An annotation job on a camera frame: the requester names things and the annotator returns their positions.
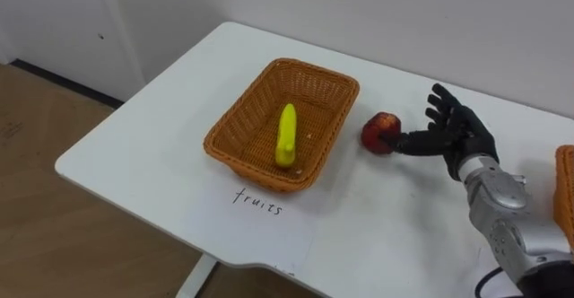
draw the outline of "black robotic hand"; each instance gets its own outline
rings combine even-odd
[[[432,122],[427,131],[403,133],[398,138],[380,136],[396,152],[407,155],[442,155],[453,180],[460,180],[458,168],[461,162],[473,154],[484,154],[496,162],[494,137],[484,127],[476,114],[462,105],[446,88],[438,83],[432,86],[425,114]]]

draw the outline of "table leg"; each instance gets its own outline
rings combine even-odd
[[[191,273],[187,277],[186,281],[179,289],[176,298],[194,298],[196,294],[201,289],[202,285],[204,285],[205,280],[212,272],[213,267],[217,260],[204,254],[201,256],[199,261],[197,261],[196,266]]]

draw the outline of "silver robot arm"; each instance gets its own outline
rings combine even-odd
[[[471,223],[515,284],[543,266],[572,261],[560,227],[534,216],[524,177],[506,173],[483,155],[463,160],[458,175],[467,191]]]

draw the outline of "black cable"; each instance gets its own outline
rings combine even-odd
[[[474,288],[474,297],[483,298],[481,296],[481,291],[483,290],[484,285],[486,285],[486,283],[491,281],[491,279],[494,278],[496,275],[498,275],[500,272],[502,272],[502,267],[497,267],[488,274],[486,274],[486,276],[483,276],[481,281],[479,281],[478,284],[476,284],[476,287]],[[524,298],[524,296],[510,296],[504,298]]]

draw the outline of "white wall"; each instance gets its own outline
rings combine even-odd
[[[0,22],[0,64],[7,65],[18,57],[17,48],[10,41],[2,29]]]
[[[113,2],[0,0],[0,24],[20,59],[125,101],[145,81]]]
[[[574,117],[574,0],[119,2],[147,79],[233,20]]]

